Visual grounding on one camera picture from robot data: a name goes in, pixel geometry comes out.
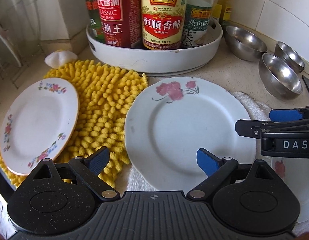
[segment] yellow chenille mat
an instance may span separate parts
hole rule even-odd
[[[76,156],[88,157],[106,146],[110,161],[99,177],[115,187],[122,165],[130,162],[125,149],[126,114],[136,96],[148,86],[146,75],[101,63],[95,65],[93,60],[79,60],[51,69],[44,78],[50,77],[68,80],[80,99],[76,128],[55,163],[65,163]],[[10,172],[1,154],[0,167],[16,187],[26,178]]]

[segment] plate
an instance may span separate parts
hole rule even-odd
[[[309,159],[273,157],[272,168],[300,202],[298,223],[309,219]]]
[[[199,148],[253,163],[256,140],[237,135],[238,119],[250,120],[222,87],[199,78],[168,78],[146,88],[132,104],[125,122],[126,149],[151,186],[186,193],[207,178],[196,162]]]
[[[0,149],[8,169],[28,175],[44,158],[55,159],[77,122],[76,89],[61,78],[47,78],[24,90],[2,124]]]

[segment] stainless steel bowl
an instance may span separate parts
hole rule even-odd
[[[281,41],[277,42],[274,54],[284,60],[297,74],[305,69],[305,64],[298,53]]]
[[[297,74],[282,59],[272,54],[262,55],[259,75],[267,91],[280,99],[294,99],[302,93]]]
[[[232,53],[243,60],[259,60],[268,50],[261,39],[242,28],[227,26],[224,39]]]

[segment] bottle label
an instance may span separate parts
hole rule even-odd
[[[141,44],[140,0],[97,0],[106,44],[138,48]]]
[[[90,17],[90,27],[93,35],[98,40],[104,42],[105,39],[102,31],[97,0],[86,0],[86,7],[88,9]]]
[[[181,41],[182,48],[194,48],[203,44],[211,10],[211,7],[187,4]]]
[[[231,11],[232,11],[232,8],[227,6],[224,10],[224,15],[223,15],[223,20],[224,21],[229,21],[230,20],[230,15],[231,15]]]
[[[141,0],[143,43],[149,49],[178,49],[186,0]]]

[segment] screw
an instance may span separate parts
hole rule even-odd
[[[193,190],[190,191],[189,195],[193,198],[202,198],[205,196],[205,193],[202,190]]]
[[[114,190],[105,190],[101,193],[101,196],[105,198],[113,198],[116,195],[117,195],[117,192],[115,192]]]

